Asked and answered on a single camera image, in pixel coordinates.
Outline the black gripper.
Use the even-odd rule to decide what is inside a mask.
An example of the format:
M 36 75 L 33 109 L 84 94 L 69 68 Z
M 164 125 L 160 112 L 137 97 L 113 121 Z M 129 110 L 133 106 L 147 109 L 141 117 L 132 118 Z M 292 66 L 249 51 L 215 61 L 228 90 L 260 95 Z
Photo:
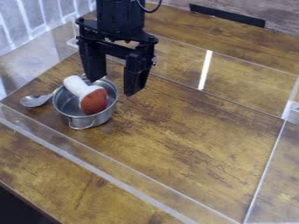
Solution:
M 90 82 L 107 75 L 107 54 L 125 57 L 124 68 L 124 94 L 132 96 L 144 87 L 152 68 L 155 45 L 157 38 L 140 28 L 128 27 L 119 31 L 105 31 L 97 20 L 80 17 L 78 26 L 78 55 L 84 73 Z M 136 42 L 135 49 L 116 44 L 116 41 Z

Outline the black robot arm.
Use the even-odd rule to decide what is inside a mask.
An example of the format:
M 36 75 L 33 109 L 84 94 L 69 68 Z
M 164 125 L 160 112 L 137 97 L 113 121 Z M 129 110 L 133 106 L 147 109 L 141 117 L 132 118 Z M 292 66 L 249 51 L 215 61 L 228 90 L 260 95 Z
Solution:
M 139 92 L 155 64 L 159 39 L 144 31 L 145 0 L 96 0 L 97 19 L 76 19 L 78 55 L 90 82 L 107 73 L 107 56 L 125 61 L 124 94 Z

